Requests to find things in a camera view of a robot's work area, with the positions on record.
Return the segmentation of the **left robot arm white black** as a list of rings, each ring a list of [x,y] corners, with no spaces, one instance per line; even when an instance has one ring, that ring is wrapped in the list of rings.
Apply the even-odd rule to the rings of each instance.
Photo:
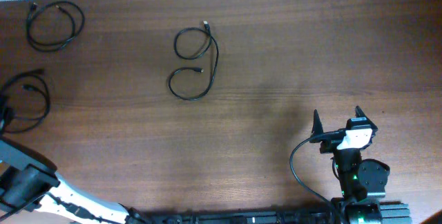
[[[2,221],[26,210],[78,223],[150,223],[136,209],[95,198],[69,185],[51,161],[3,136],[1,161],[9,164],[1,174]]]

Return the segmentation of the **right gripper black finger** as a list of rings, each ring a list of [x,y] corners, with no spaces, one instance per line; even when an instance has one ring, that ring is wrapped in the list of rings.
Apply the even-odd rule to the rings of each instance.
[[[355,107],[355,117],[356,118],[366,118],[365,113],[363,112],[362,108],[359,106]]]
[[[318,114],[318,110],[315,109],[314,110],[314,114],[313,114],[313,126],[312,126],[312,129],[311,129],[311,137],[319,136],[321,134],[324,134],[323,125],[322,125],[322,122],[320,120],[320,116]]]

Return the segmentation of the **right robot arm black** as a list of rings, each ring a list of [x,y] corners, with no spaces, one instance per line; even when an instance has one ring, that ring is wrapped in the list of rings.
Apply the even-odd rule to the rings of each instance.
[[[355,107],[355,116],[345,127],[325,132],[317,111],[313,114],[311,142],[320,144],[320,153],[330,153],[334,173],[340,183],[342,198],[334,199],[331,206],[338,223],[349,223],[346,208],[367,200],[383,198],[390,167],[375,159],[362,159],[361,151],[372,144],[378,127]]]

